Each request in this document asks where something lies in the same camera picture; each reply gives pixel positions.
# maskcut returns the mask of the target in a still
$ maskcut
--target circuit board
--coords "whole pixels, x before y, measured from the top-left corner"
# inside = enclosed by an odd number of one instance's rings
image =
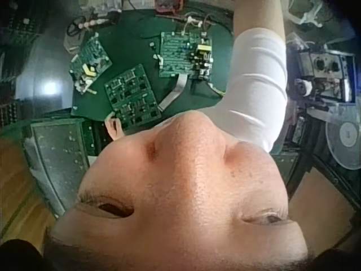
[[[203,54],[198,54],[200,45],[210,48],[210,51],[206,54],[207,59],[204,61],[209,64],[207,67],[202,67],[202,64],[204,64]],[[209,77],[213,62],[212,40],[202,38],[199,33],[185,33],[182,35],[177,32],[162,32],[160,56],[163,58],[163,64],[160,65],[159,70],[160,77],[188,74],[191,79],[197,79],[200,78],[201,69],[205,71],[204,75]]]
[[[82,94],[86,91],[94,93],[89,87],[112,65],[98,37],[98,33],[91,37],[70,64],[74,86]]]
[[[143,65],[138,65],[104,85],[123,130],[161,117]]]

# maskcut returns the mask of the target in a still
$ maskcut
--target hand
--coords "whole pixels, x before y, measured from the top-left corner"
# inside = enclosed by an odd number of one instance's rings
[[[124,132],[122,129],[122,125],[120,123],[120,119],[113,119],[113,116],[115,115],[114,112],[110,113],[109,116],[105,119],[105,127],[107,127],[107,131],[109,136],[114,140],[121,139],[124,137]]]

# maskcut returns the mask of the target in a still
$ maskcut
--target green mat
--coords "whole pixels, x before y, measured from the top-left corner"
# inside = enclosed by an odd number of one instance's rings
[[[92,85],[91,89],[97,91],[97,95],[81,95],[74,91],[73,116],[104,121],[112,111],[104,84],[138,64],[143,64],[158,103],[174,89],[177,78],[159,78],[158,63],[153,55],[159,53],[161,32],[175,31],[181,29],[182,25],[177,25],[169,19],[156,18],[154,11],[143,13],[145,15],[134,11],[123,12],[117,25],[98,31],[100,42],[113,66]],[[233,37],[220,25],[212,26],[209,35],[214,37],[212,83],[219,90],[225,90],[230,71]],[[151,42],[156,44],[156,52],[149,46]],[[177,113],[213,106],[219,101],[220,97],[213,93],[206,83],[188,80],[183,94],[163,112],[161,119],[130,133],[153,127]]]

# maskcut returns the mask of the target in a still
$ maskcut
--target nostril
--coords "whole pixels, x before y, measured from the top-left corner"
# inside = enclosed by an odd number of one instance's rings
[[[156,146],[154,141],[150,142],[146,145],[146,153],[147,153],[147,157],[149,158],[150,161],[155,160],[156,158]]]

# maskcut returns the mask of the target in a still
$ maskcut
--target finger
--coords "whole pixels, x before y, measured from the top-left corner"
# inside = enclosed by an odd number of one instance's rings
[[[112,112],[105,118],[105,121],[110,120],[114,115],[115,115],[115,112],[112,111]]]
[[[120,122],[120,119],[115,120],[115,125],[116,125],[116,130],[117,130],[118,137],[119,138],[124,137],[125,135],[124,135],[124,132],[123,132],[123,129],[122,129],[122,124]]]
[[[114,130],[114,127],[111,123],[111,121],[105,121],[105,127],[107,128],[108,134],[109,136],[114,140],[114,138],[116,137],[116,131]]]

